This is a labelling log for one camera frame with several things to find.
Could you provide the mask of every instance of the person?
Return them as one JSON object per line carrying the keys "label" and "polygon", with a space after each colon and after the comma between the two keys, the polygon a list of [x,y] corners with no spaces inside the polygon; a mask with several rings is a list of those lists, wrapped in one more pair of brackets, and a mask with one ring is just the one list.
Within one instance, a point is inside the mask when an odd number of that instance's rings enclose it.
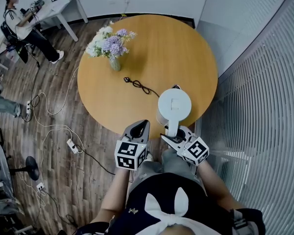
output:
{"label": "person", "polygon": [[19,117],[21,115],[21,107],[19,103],[0,96],[0,112],[9,113],[14,117]]}
{"label": "person", "polygon": [[[162,164],[149,154],[125,205],[130,171],[118,168],[98,215],[76,234],[265,234],[261,211],[236,201],[206,160],[197,171],[200,178],[172,148],[163,152]],[[234,233],[238,228],[248,230]]]}
{"label": "person", "polygon": [[25,15],[17,10],[14,4],[17,4],[19,0],[6,0],[4,18],[9,28],[17,35],[19,40],[23,40],[25,43],[30,43],[39,48],[45,57],[56,64],[64,56],[64,51],[55,50],[51,43],[33,30],[28,20],[34,16],[34,13],[28,11]]}

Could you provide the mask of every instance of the white bow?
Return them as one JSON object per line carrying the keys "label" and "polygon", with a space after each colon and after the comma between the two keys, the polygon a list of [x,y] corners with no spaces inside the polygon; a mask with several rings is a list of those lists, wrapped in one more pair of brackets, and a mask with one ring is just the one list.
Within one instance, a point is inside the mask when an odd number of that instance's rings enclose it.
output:
{"label": "white bow", "polygon": [[185,191],[180,187],[175,195],[174,199],[174,212],[175,214],[167,214],[161,211],[160,205],[153,195],[147,194],[145,202],[145,211],[155,217],[160,219],[160,221],[154,225],[148,226],[136,235],[158,235],[167,226],[174,224],[184,225],[190,228],[195,235],[220,235],[220,233],[209,228],[208,226],[199,223],[195,220],[182,217],[186,214],[188,210],[188,196]]}

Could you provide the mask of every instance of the flower vase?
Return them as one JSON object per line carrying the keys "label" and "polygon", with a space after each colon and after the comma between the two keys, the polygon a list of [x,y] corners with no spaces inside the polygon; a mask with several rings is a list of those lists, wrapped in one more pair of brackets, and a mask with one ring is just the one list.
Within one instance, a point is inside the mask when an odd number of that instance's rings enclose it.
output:
{"label": "flower vase", "polygon": [[109,62],[112,69],[114,69],[115,71],[121,70],[121,65],[118,58],[109,58]]}

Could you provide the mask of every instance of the wooden tabletop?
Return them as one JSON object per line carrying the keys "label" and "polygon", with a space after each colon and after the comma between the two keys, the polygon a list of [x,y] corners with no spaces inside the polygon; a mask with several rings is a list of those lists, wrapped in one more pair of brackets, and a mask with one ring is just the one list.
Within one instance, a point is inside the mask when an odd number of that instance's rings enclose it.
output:
{"label": "wooden tabletop", "polygon": [[217,88],[218,71],[207,42],[185,23],[165,16],[140,15],[112,25],[137,33],[126,43],[129,54],[120,58],[121,71],[110,68],[104,57],[84,54],[78,70],[78,91],[90,115],[107,129],[122,134],[132,123],[148,119],[149,138],[158,138],[164,127],[156,120],[158,97],[125,83],[139,80],[159,95],[178,84],[192,101],[189,126],[208,108]]}

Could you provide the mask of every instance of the black shirt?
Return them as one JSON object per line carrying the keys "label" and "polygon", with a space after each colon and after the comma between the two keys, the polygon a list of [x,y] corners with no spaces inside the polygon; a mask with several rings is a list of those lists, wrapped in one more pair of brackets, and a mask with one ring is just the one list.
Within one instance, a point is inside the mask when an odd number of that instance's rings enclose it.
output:
{"label": "black shirt", "polygon": [[[173,173],[152,176],[135,187],[128,197],[124,212],[113,222],[107,234],[135,235],[146,227],[158,223],[158,218],[145,211],[148,193],[155,197],[161,211],[174,214],[174,199],[179,188],[185,191],[189,200],[188,211],[183,217],[202,223],[222,235],[232,234],[233,219],[230,212],[207,197],[198,183]],[[239,211],[247,221],[255,222],[259,234],[265,234],[261,211],[255,209],[239,209]],[[109,223],[105,222],[91,223],[78,229],[77,234],[104,233],[108,227]]]}

